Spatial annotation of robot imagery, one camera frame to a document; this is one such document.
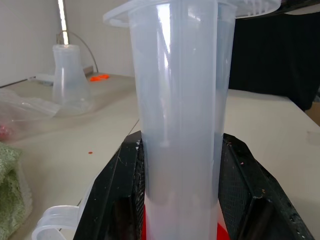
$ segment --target green cloth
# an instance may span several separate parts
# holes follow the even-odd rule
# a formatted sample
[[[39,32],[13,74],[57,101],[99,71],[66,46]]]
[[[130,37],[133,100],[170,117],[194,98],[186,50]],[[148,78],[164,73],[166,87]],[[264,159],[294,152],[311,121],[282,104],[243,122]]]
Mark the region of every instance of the green cloth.
[[[7,240],[26,219],[18,179],[21,151],[0,142],[0,240]]]

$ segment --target orange object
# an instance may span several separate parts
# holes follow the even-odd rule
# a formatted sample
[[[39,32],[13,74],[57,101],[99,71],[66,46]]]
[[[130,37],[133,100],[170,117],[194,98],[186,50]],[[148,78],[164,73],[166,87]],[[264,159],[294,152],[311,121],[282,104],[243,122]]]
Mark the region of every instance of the orange object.
[[[92,76],[90,78],[90,82],[100,82],[103,80],[108,79],[110,76],[108,74],[103,74],[103,75],[99,75],[99,76]]]

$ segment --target white wall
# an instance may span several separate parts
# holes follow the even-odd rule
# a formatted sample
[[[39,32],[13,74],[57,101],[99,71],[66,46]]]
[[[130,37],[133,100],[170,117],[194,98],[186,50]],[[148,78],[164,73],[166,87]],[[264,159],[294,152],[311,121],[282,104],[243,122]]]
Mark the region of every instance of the white wall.
[[[65,0],[67,29],[90,47],[99,72],[134,76],[130,32],[103,23],[103,15],[128,0]],[[88,50],[69,34],[71,44],[80,46],[84,67],[94,65]]]
[[[0,1],[0,86],[55,67],[58,0]]]

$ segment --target cable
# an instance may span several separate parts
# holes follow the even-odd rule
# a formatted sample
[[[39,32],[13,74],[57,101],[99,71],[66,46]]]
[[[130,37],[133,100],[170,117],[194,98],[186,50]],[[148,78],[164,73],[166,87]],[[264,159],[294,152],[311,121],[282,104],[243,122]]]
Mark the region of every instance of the cable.
[[[58,35],[58,36],[59,36],[59,37],[58,37],[58,44],[61,44],[61,36],[62,36],[62,33],[63,33],[63,32],[70,33],[70,34],[74,35],[75,37],[77,37],[77,38],[86,46],[86,48],[89,50],[89,52],[90,52],[90,54],[91,54],[91,57],[92,57],[92,59],[93,59],[93,61],[94,61],[94,66],[95,66],[96,72],[98,73],[99,70],[98,70],[97,62],[96,62],[96,59],[95,59],[92,51],[90,50],[89,46],[85,43],[85,41],[83,41],[82,38],[79,37],[77,34],[75,34],[75,33],[72,32],[72,31],[69,31],[69,30],[62,30],[62,31],[59,33],[59,35]]]

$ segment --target clear plastic bag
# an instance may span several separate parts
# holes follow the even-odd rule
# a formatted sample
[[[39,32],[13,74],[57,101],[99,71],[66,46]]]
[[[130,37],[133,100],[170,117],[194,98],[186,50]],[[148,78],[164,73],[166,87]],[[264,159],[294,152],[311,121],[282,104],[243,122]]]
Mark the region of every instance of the clear plastic bag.
[[[30,121],[52,118],[60,105],[35,97],[20,97],[0,88],[0,141],[22,136]]]

